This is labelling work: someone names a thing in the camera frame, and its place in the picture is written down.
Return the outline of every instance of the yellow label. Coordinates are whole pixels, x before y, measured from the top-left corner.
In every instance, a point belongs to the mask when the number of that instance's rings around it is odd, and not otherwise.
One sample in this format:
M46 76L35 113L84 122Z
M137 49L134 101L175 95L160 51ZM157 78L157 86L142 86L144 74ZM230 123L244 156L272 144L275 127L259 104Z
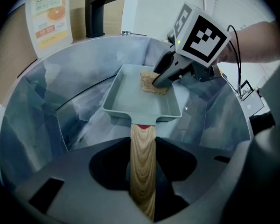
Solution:
M64 39L67 36L68 36L67 30L53 34L49 37L46 37L44 40L40 41L39 48L40 49L46 48L46 47L52 45L53 43Z

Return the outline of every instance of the wood grain handle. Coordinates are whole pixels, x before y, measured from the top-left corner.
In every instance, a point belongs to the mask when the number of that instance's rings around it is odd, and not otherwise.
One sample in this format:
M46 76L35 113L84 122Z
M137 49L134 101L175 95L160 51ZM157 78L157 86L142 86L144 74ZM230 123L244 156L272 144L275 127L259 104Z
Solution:
M131 126L130 192L153 221L155 205L155 126Z

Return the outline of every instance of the black slot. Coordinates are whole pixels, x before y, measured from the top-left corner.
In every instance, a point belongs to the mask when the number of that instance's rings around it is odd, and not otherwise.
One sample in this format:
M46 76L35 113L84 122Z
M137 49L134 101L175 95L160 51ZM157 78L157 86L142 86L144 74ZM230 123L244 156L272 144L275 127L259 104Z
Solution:
M214 157L214 160L217 160L219 162L229 163L230 158L219 155Z
M52 201L56 197L64 181L50 178L47 182L34 194L29 203L38 209L41 213L46 213Z

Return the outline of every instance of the forearm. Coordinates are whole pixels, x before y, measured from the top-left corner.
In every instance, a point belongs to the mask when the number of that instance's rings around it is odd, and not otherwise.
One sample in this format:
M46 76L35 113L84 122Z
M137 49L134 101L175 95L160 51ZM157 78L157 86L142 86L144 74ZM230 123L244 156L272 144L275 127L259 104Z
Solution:
M237 31L241 62L267 63L280 59L280 30L275 22L260 22ZM237 39L231 32L231 42L238 51ZM236 63L230 44L221 61Z

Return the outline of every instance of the red accent on handle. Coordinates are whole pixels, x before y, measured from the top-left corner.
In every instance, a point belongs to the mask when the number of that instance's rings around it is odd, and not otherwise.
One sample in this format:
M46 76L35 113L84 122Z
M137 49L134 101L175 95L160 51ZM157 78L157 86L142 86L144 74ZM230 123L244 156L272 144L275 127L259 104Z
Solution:
M138 125L141 129L147 129L149 128L149 125Z

